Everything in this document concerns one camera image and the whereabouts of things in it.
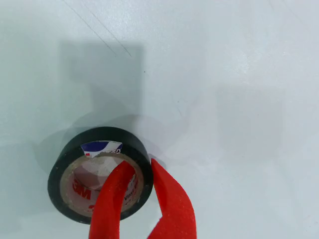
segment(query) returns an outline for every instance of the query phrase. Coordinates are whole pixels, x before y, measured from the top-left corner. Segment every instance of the scratch mark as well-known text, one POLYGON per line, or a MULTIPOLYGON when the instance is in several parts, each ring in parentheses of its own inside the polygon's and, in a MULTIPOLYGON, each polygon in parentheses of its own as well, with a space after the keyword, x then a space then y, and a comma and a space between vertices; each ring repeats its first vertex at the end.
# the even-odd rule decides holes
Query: scratch mark
POLYGON ((268 3, 269 3, 269 5, 271 6, 271 9, 274 11, 275 8, 274 8, 274 5, 272 4, 271 0, 268 0, 268 3))
POLYGON ((124 50, 132 57, 132 55, 129 53, 129 51, 126 49, 126 47, 118 40, 118 38, 106 27, 106 25, 89 9, 88 6, 83 3, 84 6, 88 9, 88 11, 99 21, 99 23, 104 27, 105 30, 107 30, 114 38, 115 40, 124 48, 124 50))
POLYGON ((179 108, 178 108, 178 107, 176 107, 176 108, 177 108, 177 110, 178 110, 178 112, 179 112, 180 116, 182 116, 182 117, 183 117, 183 115, 181 114, 181 112, 180 112, 179 108))
POLYGON ((93 30, 93 28, 84 20, 83 17, 81 17, 81 15, 73 8, 71 7, 65 0, 62 0, 88 27, 89 29, 91 29, 92 32, 94 32, 94 34, 107 46, 107 48, 109 48, 114 55, 116 56, 116 53, 113 51, 113 49, 100 37, 100 35, 93 30))
POLYGON ((290 13, 291 13, 292 15, 294 15, 295 18, 297 18, 297 19, 299 20, 299 22, 300 22, 303 26, 305 26, 305 24, 304 24, 303 21, 300 19, 300 17, 291 9, 291 7, 286 3, 286 1, 285 1, 285 0, 282 0, 282 2, 283 2, 284 5, 286 6, 286 8, 290 11, 290 13))

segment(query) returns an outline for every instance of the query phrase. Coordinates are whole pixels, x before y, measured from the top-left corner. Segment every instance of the black electrical tape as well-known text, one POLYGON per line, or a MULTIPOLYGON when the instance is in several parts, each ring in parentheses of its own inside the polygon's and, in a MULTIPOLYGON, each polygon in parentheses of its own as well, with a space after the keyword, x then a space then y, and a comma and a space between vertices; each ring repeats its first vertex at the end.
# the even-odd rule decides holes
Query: black electrical tape
POLYGON ((130 132, 120 128, 93 128, 77 135, 66 144, 49 175, 50 199, 57 210, 68 218, 86 224, 91 222, 95 204, 92 204, 92 200, 96 200, 99 191, 82 185, 76 179, 73 170, 81 162, 92 160, 87 156, 89 153, 85 152, 86 145, 92 147, 94 144, 109 142, 112 145, 119 145, 118 149, 102 152, 100 156, 125 160, 136 172, 131 180, 131 191, 127 191, 125 197, 125 199, 130 198, 130 201, 127 200, 126 205, 123 203, 121 220, 139 210, 149 198, 153 187, 153 173, 142 142, 130 132))

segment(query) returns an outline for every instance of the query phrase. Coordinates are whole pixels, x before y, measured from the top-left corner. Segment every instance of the electrical tape roll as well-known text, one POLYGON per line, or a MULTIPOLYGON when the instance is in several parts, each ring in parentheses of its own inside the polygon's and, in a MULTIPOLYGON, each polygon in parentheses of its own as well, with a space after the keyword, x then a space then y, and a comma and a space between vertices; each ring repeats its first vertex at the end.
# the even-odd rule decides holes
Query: electrical tape roll
POLYGON ((129 217, 149 198, 153 173, 142 142, 115 127, 89 129, 66 144, 48 179, 53 205, 68 218, 89 224, 100 188, 123 160, 135 170, 121 210, 121 220, 129 217))

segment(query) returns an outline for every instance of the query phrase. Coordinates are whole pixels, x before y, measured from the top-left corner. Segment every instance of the blue and white label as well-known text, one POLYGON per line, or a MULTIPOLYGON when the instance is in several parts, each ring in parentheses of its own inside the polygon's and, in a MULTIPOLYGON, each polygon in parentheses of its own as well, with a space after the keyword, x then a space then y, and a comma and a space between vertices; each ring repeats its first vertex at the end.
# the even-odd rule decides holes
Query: blue and white label
POLYGON ((94 141, 81 145, 88 158, 94 158, 100 153, 121 153, 123 144, 114 141, 94 141))

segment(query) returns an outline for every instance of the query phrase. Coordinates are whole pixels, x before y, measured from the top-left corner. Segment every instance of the white surface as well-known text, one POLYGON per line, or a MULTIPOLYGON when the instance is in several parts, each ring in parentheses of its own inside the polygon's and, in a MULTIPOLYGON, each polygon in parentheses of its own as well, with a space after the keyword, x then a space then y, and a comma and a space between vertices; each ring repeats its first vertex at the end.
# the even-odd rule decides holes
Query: white surface
MULTIPOLYGON (((100 124, 164 162, 198 238, 319 237, 318 1, 66 2, 0 1, 0 238, 87 238, 46 183, 100 124)), ((121 238, 158 218, 152 192, 121 238)))

